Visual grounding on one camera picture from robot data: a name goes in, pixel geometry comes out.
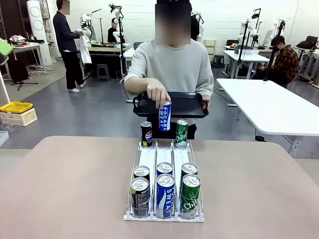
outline white sneakers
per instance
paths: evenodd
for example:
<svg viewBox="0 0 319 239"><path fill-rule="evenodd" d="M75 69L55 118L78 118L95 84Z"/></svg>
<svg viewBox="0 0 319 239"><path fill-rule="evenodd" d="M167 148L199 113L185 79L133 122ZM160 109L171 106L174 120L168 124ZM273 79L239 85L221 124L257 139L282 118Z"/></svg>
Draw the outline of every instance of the white sneakers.
<svg viewBox="0 0 319 239"><path fill-rule="evenodd" d="M84 88L85 85L86 85L86 82L84 81L84 83L80 85L80 88Z"/></svg>
<svg viewBox="0 0 319 239"><path fill-rule="evenodd" d="M74 88L72 90L69 90L69 92L71 92L71 93L80 93L80 90L77 89L77 88Z"/></svg>
<svg viewBox="0 0 319 239"><path fill-rule="evenodd" d="M86 82L84 82L82 85L80 85L80 88L84 88L84 86L86 85ZM69 92L71 93L80 93L80 90L77 88L74 88L72 90L69 90Z"/></svg>

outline can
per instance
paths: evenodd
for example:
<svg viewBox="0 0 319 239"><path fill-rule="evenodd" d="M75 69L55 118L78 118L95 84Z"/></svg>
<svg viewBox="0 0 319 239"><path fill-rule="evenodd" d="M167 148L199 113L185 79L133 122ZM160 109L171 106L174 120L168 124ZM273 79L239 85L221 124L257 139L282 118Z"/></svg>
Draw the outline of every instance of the can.
<svg viewBox="0 0 319 239"><path fill-rule="evenodd" d="M170 174L162 174L157 179L157 216L170 218L173 214L175 180Z"/></svg>
<svg viewBox="0 0 319 239"><path fill-rule="evenodd" d="M133 199L134 217L144 218L148 216L150 185L145 178L135 178L131 182L131 195Z"/></svg>
<svg viewBox="0 0 319 239"><path fill-rule="evenodd" d="M159 163L156 167L157 177L161 174L167 173L173 175L173 165L171 163Z"/></svg>
<svg viewBox="0 0 319 239"><path fill-rule="evenodd" d="M140 165L134 168L134 178L145 178L150 183L150 169L144 165Z"/></svg>
<svg viewBox="0 0 319 239"><path fill-rule="evenodd" d="M183 177L187 174L198 174L198 167L194 163L185 163L181 166L181 173L180 173L180 185L179 185L179 198L181 198L181 189L182 189L182 182Z"/></svg>
<svg viewBox="0 0 319 239"><path fill-rule="evenodd" d="M176 147L185 148L187 143L188 121L179 119L176 128Z"/></svg>
<svg viewBox="0 0 319 239"><path fill-rule="evenodd" d="M150 147L152 139L152 123L145 121L141 123L141 142L143 147Z"/></svg>
<svg viewBox="0 0 319 239"><path fill-rule="evenodd" d="M193 219L196 217L200 178L195 174L187 174L182 181L182 197L180 201L181 217Z"/></svg>
<svg viewBox="0 0 319 239"><path fill-rule="evenodd" d="M170 130L170 108L171 103L166 102L162 109L159 109L159 129L160 131Z"/></svg>

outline can lid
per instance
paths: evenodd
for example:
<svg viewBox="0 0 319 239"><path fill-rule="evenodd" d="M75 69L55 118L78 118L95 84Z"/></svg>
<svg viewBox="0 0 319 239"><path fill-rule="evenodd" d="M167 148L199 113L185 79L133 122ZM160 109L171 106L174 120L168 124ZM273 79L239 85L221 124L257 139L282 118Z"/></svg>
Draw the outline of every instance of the can lid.
<svg viewBox="0 0 319 239"><path fill-rule="evenodd" d="M181 166L181 169L187 174L195 174L198 172L198 167L193 163L185 163Z"/></svg>
<svg viewBox="0 0 319 239"><path fill-rule="evenodd" d="M172 175L164 173L158 177L158 184L162 187L168 188L175 184L175 179Z"/></svg>
<svg viewBox="0 0 319 239"><path fill-rule="evenodd" d="M138 177L144 177L146 175L149 175L149 173L150 173L150 169L144 165L137 166L134 169L134 175Z"/></svg>
<svg viewBox="0 0 319 239"><path fill-rule="evenodd" d="M157 170L161 173L170 173L173 170L173 165L170 163L159 163L157 166Z"/></svg>
<svg viewBox="0 0 319 239"><path fill-rule="evenodd" d="M142 122L142 123L141 123L141 126L142 126L142 127L152 127L152 123L151 123L151 122L148 122L148 121L145 121L145 122Z"/></svg>
<svg viewBox="0 0 319 239"><path fill-rule="evenodd" d="M179 119L178 121L177 121L177 124L178 125L188 125L188 121L187 120L184 120L184 119Z"/></svg>
<svg viewBox="0 0 319 239"><path fill-rule="evenodd" d="M131 182L131 188L135 191L143 191L148 188L149 182L145 178L135 178Z"/></svg>
<svg viewBox="0 0 319 239"><path fill-rule="evenodd" d="M200 178L194 174L186 174L183 177L183 183L188 187L195 188L200 185Z"/></svg>

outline blue and white can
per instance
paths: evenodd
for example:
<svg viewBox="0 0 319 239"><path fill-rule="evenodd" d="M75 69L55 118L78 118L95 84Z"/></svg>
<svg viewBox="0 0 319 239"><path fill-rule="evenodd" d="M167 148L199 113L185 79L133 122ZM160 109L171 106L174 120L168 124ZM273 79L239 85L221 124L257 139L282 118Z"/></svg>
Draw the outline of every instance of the blue and white can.
<svg viewBox="0 0 319 239"><path fill-rule="evenodd" d="M161 174L164 174L164 173L173 175L173 165L171 163L163 162L157 165L156 167L157 177L159 177Z"/></svg>
<svg viewBox="0 0 319 239"><path fill-rule="evenodd" d="M160 131L170 130L170 102L166 102L162 109L159 109L159 129Z"/></svg>
<svg viewBox="0 0 319 239"><path fill-rule="evenodd" d="M171 218L173 215L175 180L170 174L161 174L157 180L157 216Z"/></svg>

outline can dispenser rack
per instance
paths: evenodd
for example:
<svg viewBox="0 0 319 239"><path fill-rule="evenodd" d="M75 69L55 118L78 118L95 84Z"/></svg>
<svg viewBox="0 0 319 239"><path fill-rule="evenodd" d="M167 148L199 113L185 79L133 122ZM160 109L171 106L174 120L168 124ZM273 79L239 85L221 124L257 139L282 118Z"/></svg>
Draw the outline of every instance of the can dispenser rack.
<svg viewBox="0 0 319 239"><path fill-rule="evenodd" d="M173 165L173 176L175 178L175 193L174 193L174 203L172 208L172 217L168 219L161 219L157 217L157 206L156 206L156 167L159 163L169 162ZM195 217L193 219L185 219L183 217L183 212L180 211L180 174L181 166L184 163L195 163L195 158L191 146L191 142L188 141L186 148L176 148L174 146L174 141L171 142L170 147L158 147L158 142L156 140L155 146L152 147L142 147L141 141L138 141L137 149L134 156L134 162L131 173L131 181L133 180L133 170L136 166L144 165L150 169L150 200L148 208L148 216L144 218L134 217L134 212L132 208L132 196L131 187L129 185L128 193L128 206L126 214L124 215L124 220L126 221L157 221L157 222L204 222L204 210L203 210L203 195L201 189L199 190L198 204L195 209Z"/></svg>

